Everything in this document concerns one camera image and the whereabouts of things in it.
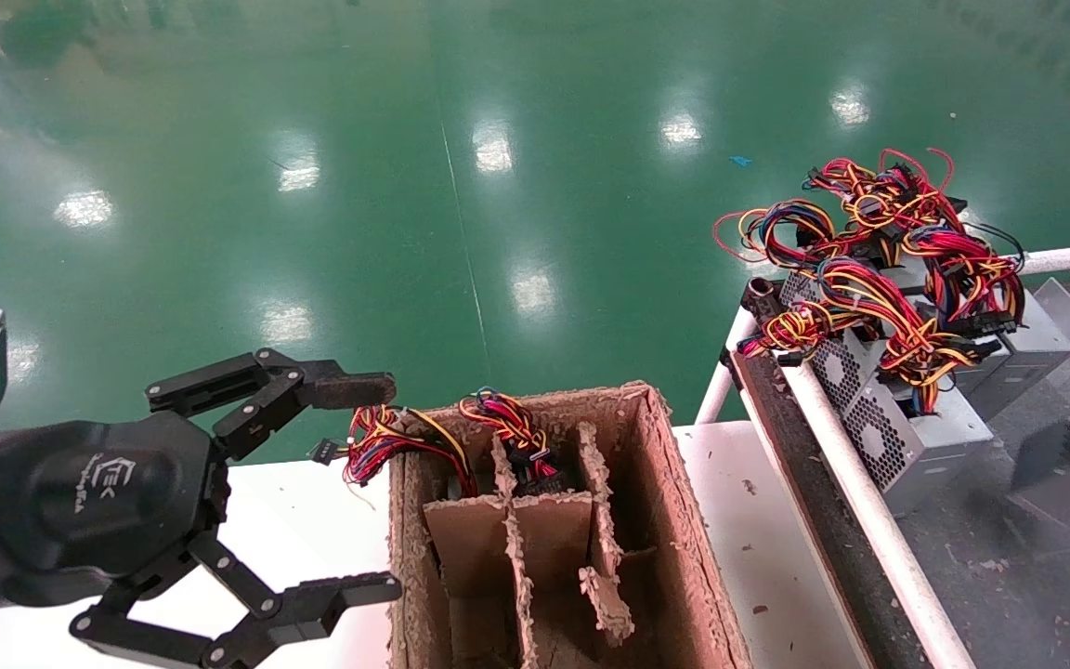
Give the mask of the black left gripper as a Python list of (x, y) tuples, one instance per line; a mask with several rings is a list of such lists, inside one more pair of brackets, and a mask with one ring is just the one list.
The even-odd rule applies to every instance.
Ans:
[[(0, 609), (103, 594), (68, 627), (102, 655), (255, 668), (281, 647), (327, 638), (353, 607), (398, 600), (403, 588), (389, 571), (273, 592), (208, 532), (224, 519), (225, 460), (243, 460), (306, 408), (356, 410), (396, 394), (389, 372), (260, 348), (153, 382), (154, 414), (139, 422), (0, 431)], [(212, 437), (187, 420), (229, 405)], [(196, 567), (246, 608), (230, 630), (211, 638), (131, 619), (138, 600)]]

